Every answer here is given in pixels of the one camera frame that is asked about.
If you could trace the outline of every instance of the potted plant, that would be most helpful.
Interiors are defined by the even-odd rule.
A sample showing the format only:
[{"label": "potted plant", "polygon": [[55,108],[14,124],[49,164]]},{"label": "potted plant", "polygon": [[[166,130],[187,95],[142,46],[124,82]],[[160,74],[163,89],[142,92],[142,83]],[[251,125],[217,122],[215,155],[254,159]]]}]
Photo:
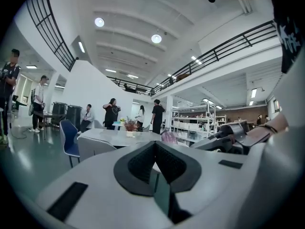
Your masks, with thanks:
[{"label": "potted plant", "polygon": [[133,137],[133,131],[138,129],[138,125],[136,124],[136,122],[134,120],[130,119],[129,117],[127,117],[127,120],[125,121],[124,126],[127,131],[128,137]]},{"label": "potted plant", "polygon": [[124,124],[125,124],[125,119],[124,119],[124,118],[121,118],[121,119],[120,119],[120,122],[121,122],[121,125],[124,125]]}]

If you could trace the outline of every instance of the black metal railing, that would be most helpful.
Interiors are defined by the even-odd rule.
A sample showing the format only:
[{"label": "black metal railing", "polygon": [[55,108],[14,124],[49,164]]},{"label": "black metal railing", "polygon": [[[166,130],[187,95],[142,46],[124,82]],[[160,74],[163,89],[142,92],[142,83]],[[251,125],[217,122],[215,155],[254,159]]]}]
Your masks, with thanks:
[{"label": "black metal railing", "polygon": [[49,48],[60,62],[71,71],[75,58],[59,31],[50,0],[27,0],[27,7],[37,30]]},{"label": "black metal railing", "polygon": [[111,79],[115,84],[117,84],[120,88],[122,88],[123,90],[125,90],[127,92],[135,93],[135,94],[144,94],[144,95],[148,95],[148,96],[154,95],[154,91],[153,91],[152,87],[129,82],[129,81],[114,78],[114,77],[109,77],[109,76],[107,76],[107,77],[109,79]]},{"label": "black metal railing", "polygon": [[164,90],[168,86],[180,81],[181,79],[201,70],[202,68],[220,61],[222,58],[227,57],[245,48],[252,47],[255,44],[266,41],[276,37],[276,29],[273,21],[266,22],[256,26],[248,31],[245,31],[217,47],[209,50],[203,55],[199,56],[196,60],[188,63],[172,76],[166,78],[157,87],[154,88],[154,93]]}]

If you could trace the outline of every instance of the black t-shirt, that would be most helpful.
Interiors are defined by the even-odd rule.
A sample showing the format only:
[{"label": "black t-shirt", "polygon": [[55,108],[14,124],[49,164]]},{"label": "black t-shirt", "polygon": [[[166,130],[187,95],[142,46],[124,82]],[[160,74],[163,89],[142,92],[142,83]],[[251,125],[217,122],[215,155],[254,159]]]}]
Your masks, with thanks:
[{"label": "black t-shirt", "polygon": [[304,0],[272,0],[272,3],[283,50],[282,72],[287,73],[304,44]]},{"label": "black t-shirt", "polygon": [[161,124],[162,123],[162,113],[164,112],[165,110],[163,109],[162,106],[160,105],[156,105],[153,107],[153,110],[152,110],[152,113],[153,114],[156,114],[156,116],[154,117],[153,119],[153,123],[155,124]]},{"label": "black t-shirt", "polygon": [[108,106],[105,108],[106,115],[105,115],[105,122],[115,122],[118,120],[118,114],[120,112],[120,109],[117,106]]},{"label": "black t-shirt", "polygon": [[[14,77],[15,79],[17,79],[20,67],[19,66],[11,67],[10,63],[7,63],[3,67],[2,71],[4,71],[4,70],[8,71],[8,74],[7,74],[8,78],[11,79]],[[13,89],[14,89],[14,86],[8,84],[5,80],[0,81],[0,97],[8,98],[13,93]]]}]

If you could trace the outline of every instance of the woman with long hair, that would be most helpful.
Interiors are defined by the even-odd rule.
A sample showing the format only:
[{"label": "woman with long hair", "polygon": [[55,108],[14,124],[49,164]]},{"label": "woman with long hair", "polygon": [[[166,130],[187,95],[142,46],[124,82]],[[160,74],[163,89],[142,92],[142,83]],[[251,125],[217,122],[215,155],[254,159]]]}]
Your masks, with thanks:
[{"label": "woman with long hair", "polygon": [[118,114],[121,111],[121,107],[116,105],[116,99],[112,98],[108,104],[103,105],[103,109],[106,110],[105,115],[105,127],[107,130],[114,130],[113,122],[118,120]]},{"label": "woman with long hair", "polygon": [[145,119],[144,113],[145,113],[144,106],[141,105],[138,116],[136,116],[136,118],[138,118],[137,124],[138,124],[139,128],[143,127],[143,122]]}]

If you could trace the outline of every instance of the person in white shirt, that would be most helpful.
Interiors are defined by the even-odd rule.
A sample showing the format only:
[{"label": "person in white shirt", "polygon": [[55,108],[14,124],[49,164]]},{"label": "person in white shirt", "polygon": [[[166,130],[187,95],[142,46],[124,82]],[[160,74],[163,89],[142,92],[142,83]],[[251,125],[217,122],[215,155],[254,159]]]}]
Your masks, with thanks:
[{"label": "person in white shirt", "polygon": [[[39,82],[39,84],[36,86],[36,89],[35,89],[35,96],[34,96],[34,103],[33,103],[33,107],[34,107],[34,111],[37,111],[37,112],[43,112],[43,109],[44,109],[44,106],[45,106],[45,103],[43,102],[43,86],[47,83],[48,81],[48,78],[43,75],[41,77],[41,80]],[[40,131],[43,130],[43,127],[41,127],[41,123],[43,121],[43,118],[36,115],[36,114],[33,114],[33,128],[30,129],[30,131],[32,132],[35,132],[35,133],[39,133]]]},{"label": "person in white shirt", "polygon": [[87,126],[91,123],[91,121],[94,119],[92,110],[91,110],[91,104],[87,105],[87,108],[81,113],[81,129],[78,132],[78,134],[81,134],[86,131]]},{"label": "person in white shirt", "polygon": [[139,113],[138,113],[138,116],[136,116],[136,118],[138,118],[137,124],[138,124],[138,127],[139,127],[139,128],[140,128],[140,127],[143,127],[143,122],[144,122],[144,120],[145,120],[144,113],[145,113],[144,106],[141,105],[141,106],[140,106]]}]

